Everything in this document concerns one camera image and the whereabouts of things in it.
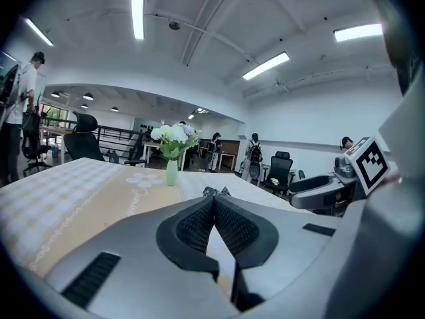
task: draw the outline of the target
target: white ceiling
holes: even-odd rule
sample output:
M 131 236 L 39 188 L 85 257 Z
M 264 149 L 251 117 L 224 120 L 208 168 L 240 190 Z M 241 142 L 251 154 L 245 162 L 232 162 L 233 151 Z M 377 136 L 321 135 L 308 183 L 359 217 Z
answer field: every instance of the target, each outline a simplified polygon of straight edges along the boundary
M 333 36 L 335 29 L 379 21 L 371 0 L 145 0 L 143 41 L 133 37 L 130 0 L 37 0 L 27 16 L 58 56 L 76 49 L 113 49 L 141 59 L 145 51 L 165 53 L 245 98 L 295 90 L 317 77 L 325 82 L 390 71 L 382 37 L 337 43 Z M 170 20 L 181 29 L 172 31 Z M 242 78 L 283 51 L 290 61 Z
M 60 91 L 60 98 L 52 97 L 52 92 L 57 90 Z M 83 98 L 88 92 L 93 95 L 94 100 Z M 147 92 L 102 85 L 47 86 L 42 102 L 66 105 L 71 110 L 78 109 L 80 112 L 110 111 L 115 106 L 120 113 L 156 122 L 187 120 L 187 117 L 198 108 L 192 104 Z M 82 104 L 86 104 L 89 109 L 81 108 Z M 223 119 L 224 116 L 210 111 L 207 114 L 197 114 L 193 121 L 199 124 Z

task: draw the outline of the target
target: green vase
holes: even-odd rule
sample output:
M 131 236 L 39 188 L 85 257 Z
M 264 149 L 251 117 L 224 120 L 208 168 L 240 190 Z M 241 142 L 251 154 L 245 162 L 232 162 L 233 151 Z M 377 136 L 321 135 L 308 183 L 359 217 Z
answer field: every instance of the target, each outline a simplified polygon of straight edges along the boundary
M 165 180 L 167 185 L 173 186 L 177 182 L 177 161 L 169 160 L 167 163 L 167 169 L 165 170 Z

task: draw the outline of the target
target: embroidered white flower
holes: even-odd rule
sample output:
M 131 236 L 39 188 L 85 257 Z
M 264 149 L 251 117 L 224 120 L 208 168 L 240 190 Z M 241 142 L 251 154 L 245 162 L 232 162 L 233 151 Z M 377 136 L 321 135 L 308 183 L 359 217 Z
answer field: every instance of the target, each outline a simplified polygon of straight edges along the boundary
M 133 177 L 127 178 L 127 182 L 140 188 L 150 188 L 153 184 L 162 184 L 162 179 L 158 179 L 154 173 L 134 173 Z

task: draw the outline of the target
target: chair headrest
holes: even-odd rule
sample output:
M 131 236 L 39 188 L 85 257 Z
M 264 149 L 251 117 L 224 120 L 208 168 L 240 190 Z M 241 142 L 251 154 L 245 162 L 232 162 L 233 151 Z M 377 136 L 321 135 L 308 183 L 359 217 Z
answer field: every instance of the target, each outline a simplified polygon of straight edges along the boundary
M 276 152 L 276 157 L 279 157 L 279 158 L 283 158 L 285 160 L 288 160 L 288 159 L 291 158 L 291 155 L 290 155 L 289 152 Z
M 77 125 L 75 125 L 73 132 L 91 132 L 98 127 L 98 121 L 90 114 L 81 114 L 73 111 L 77 116 Z

